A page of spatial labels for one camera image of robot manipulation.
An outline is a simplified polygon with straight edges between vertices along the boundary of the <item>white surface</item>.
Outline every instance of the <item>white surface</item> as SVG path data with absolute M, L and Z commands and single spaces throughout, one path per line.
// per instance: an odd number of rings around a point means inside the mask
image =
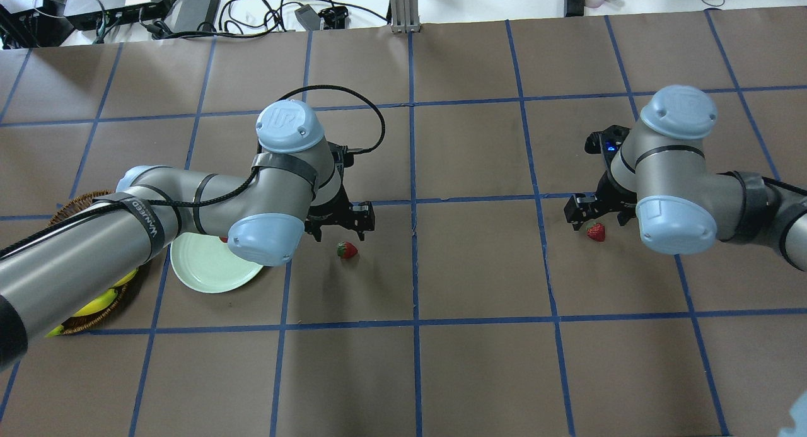
M 184 233 L 171 243 L 171 267 L 182 284 L 223 293 L 247 284 L 262 268 L 230 252 L 218 236 Z
M 365 6 L 381 16 L 386 15 L 389 0 L 335 0 Z M 325 3 L 311 3 L 319 11 Z M 522 18 L 559 18 L 563 15 L 563 0 L 419 0 L 421 23 L 468 23 L 468 21 L 521 20 Z M 721 9 L 741 9 L 763 6 L 807 5 L 807 0 L 726 0 Z M 174 12 L 181 6 L 178 3 Z M 608 0 L 597 9 L 586 8 L 586 15 L 625 15 L 634 13 L 666 13 L 674 11 L 701 11 L 706 9 L 700 0 L 621 0 L 619 3 Z M 240 1 L 233 7 L 234 17 L 255 23 L 263 20 L 266 9 L 260 0 Z M 285 10 L 286 28 L 300 30 L 294 18 L 294 9 Z M 383 26 L 384 22 L 373 15 L 351 9 L 348 27 Z M 150 36 L 142 26 L 122 26 L 112 32 L 107 42 L 149 40 Z M 64 44 L 88 44 L 95 39 L 94 32 L 73 32 Z

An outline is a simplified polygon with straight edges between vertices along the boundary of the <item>gray strap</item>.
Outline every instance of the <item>gray strap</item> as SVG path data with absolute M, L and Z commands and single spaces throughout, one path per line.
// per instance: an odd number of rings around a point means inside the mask
M 149 262 L 150 259 L 162 251 L 165 245 L 165 230 L 162 228 L 160 219 L 156 217 L 151 205 L 147 204 L 143 199 L 126 193 L 113 193 L 97 197 L 93 199 L 93 202 L 121 202 L 121 204 L 126 205 L 129 213 L 132 213 L 137 218 L 137 221 L 149 234 L 151 252 L 145 262 Z
M 311 184 L 311 192 L 316 197 L 316 192 L 320 188 L 317 184 L 317 173 L 313 166 L 297 158 L 297 156 L 285 153 L 259 153 L 255 155 L 253 167 L 269 167 L 274 169 L 288 170 L 294 175 L 300 176 L 303 180 Z

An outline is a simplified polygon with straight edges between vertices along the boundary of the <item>round plate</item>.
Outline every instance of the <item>round plate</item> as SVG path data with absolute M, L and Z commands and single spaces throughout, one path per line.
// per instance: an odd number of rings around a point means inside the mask
M 231 253 L 218 236 L 184 233 L 171 243 L 171 267 L 194 291 L 222 293 L 246 284 L 263 266 Z

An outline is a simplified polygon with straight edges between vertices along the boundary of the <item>tiled surface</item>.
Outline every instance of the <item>tiled surface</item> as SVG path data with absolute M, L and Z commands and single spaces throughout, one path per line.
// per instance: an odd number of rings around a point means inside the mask
M 678 261 L 613 216 L 596 243 L 562 207 L 602 175 L 586 136 L 673 83 L 718 106 L 710 170 L 807 184 L 805 23 L 765 9 L 42 49 L 25 66 L 0 52 L 2 245 L 135 164 L 246 175 L 257 111 L 306 82 L 355 88 L 387 121 L 346 170 L 351 199 L 377 204 L 365 242 L 325 228 L 291 268 L 219 295 L 158 256 L 115 319 L 0 373 L 3 435 L 775 434 L 807 389 L 804 274 L 762 247 Z M 377 139 L 351 97 L 308 98 L 329 140 Z M 345 240 L 356 258 L 335 256 Z

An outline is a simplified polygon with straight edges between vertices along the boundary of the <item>metal post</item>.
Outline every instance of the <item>metal post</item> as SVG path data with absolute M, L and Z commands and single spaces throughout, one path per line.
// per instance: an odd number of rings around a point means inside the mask
M 421 17 L 417 14 L 417 0 L 390 0 L 392 33 L 421 31 Z

